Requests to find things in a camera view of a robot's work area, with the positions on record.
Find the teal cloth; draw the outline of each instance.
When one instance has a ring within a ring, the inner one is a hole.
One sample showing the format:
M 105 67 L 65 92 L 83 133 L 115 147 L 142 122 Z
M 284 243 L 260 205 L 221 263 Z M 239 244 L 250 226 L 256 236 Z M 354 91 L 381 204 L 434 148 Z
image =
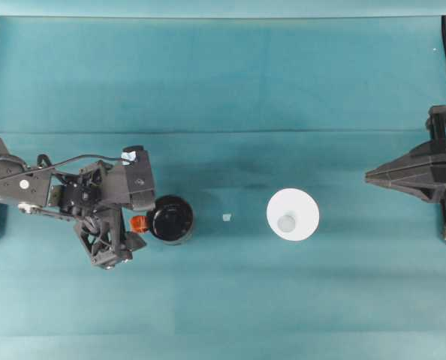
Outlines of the teal cloth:
M 187 244 L 148 235 L 102 271 L 67 223 L 2 211 L 0 359 L 446 359 L 438 207 L 363 182 L 446 104 L 439 31 L 437 17 L 0 19 L 12 153 L 143 144 L 158 195 L 196 214 Z M 307 241 L 267 225 L 287 187 L 320 206 Z
M 0 15 L 31 17 L 302 18 L 446 14 L 446 0 L 0 0 Z

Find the small white object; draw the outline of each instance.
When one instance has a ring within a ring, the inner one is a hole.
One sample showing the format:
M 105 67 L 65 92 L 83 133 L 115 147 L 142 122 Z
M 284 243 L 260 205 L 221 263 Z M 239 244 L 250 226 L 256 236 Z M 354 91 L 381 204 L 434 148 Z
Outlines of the small white object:
M 27 188 L 29 188 L 29 181 L 26 180 L 25 178 L 23 180 L 21 180 L 20 188 L 22 188 L 23 190 L 26 190 Z
M 136 160 L 136 152 L 135 151 L 132 151 L 132 152 L 122 152 L 121 153 L 121 159 L 135 161 Z M 129 165 L 130 163 L 127 162 L 127 161 L 123 161 L 122 164 L 123 165 Z
M 25 214 L 32 214 L 36 209 L 39 209 L 38 206 L 27 204 L 25 202 L 21 202 L 18 204 L 18 209 L 24 212 Z
M 282 189 L 267 206 L 267 220 L 280 238 L 298 242 L 309 238 L 320 223 L 318 204 L 305 191 Z

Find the cable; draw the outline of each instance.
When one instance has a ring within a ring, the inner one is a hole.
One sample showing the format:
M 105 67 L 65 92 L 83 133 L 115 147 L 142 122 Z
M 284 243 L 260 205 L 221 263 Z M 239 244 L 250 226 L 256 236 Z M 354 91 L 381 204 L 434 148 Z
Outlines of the cable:
M 42 173 L 42 172 L 45 172 L 45 171 L 48 171 L 48 170 L 53 170 L 56 167 L 63 167 L 64 165 L 68 165 L 68 164 L 73 163 L 75 161 L 78 161 L 78 160 L 81 160 L 81 159 L 86 159 L 86 158 L 97 158 L 97 159 L 106 160 L 106 161 L 125 161 L 125 162 L 128 162 L 128 163 L 134 163 L 135 162 L 134 160 L 121 159 L 120 157 L 108 157 L 108 156 L 96 155 L 96 154 L 83 154 L 83 155 L 78 155 L 78 156 L 69 158 L 69 159 L 61 161 L 59 163 L 54 163 L 51 166 L 43 167 L 43 168 L 40 168 L 40 169 L 31 169 L 31 170 L 19 172 L 17 174 L 5 176 L 4 178 L 0 178 L 0 182 L 11 180 L 11 179 L 17 178 L 19 176 L 23 176 L 23 175 L 31 175 L 31 174 L 34 175 L 34 174 Z
M 23 170 L 28 167 L 26 162 L 21 157 L 17 157 L 11 154 L 1 154 L 0 161 L 9 161 L 11 163 L 18 164 L 23 168 Z

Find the orange cap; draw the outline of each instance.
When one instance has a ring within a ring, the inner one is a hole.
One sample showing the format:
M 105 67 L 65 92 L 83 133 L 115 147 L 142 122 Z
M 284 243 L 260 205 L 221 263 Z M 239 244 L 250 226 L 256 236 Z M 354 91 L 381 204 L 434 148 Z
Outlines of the orange cap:
M 130 225 L 131 231 L 133 231 L 134 233 L 145 233 L 149 229 L 148 219 L 146 218 L 146 216 L 142 215 L 133 216 L 130 219 Z

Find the wire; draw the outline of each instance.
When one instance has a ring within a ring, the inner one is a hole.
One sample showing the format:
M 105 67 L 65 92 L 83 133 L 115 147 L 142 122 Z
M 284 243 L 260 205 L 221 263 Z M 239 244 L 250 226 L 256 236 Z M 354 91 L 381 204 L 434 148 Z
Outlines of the wire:
M 11 163 L 18 164 L 23 168 L 23 170 L 28 167 L 28 165 L 26 165 L 26 162 L 21 157 L 17 157 L 10 154 L 1 154 L 0 161 L 9 161 Z
M 108 156 L 96 155 L 96 154 L 83 154 L 83 155 L 71 157 L 71 158 L 61 161 L 59 163 L 54 163 L 51 166 L 42 167 L 40 169 L 31 169 L 31 170 L 19 172 L 17 174 L 5 176 L 4 178 L 0 178 L 0 182 L 11 180 L 11 179 L 17 178 L 19 176 L 23 176 L 23 175 L 34 175 L 34 174 L 42 173 L 42 172 L 45 172 L 48 170 L 53 170 L 56 167 L 63 167 L 64 165 L 68 165 L 75 161 L 78 161 L 81 159 L 87 159 L 87 158 L 97 158 L 97 159 L 106 160 L 106 161 L 126 161 L 128 163 L 134 163 L 133 160 L 121 159 L 120 157 L 108 157 Z

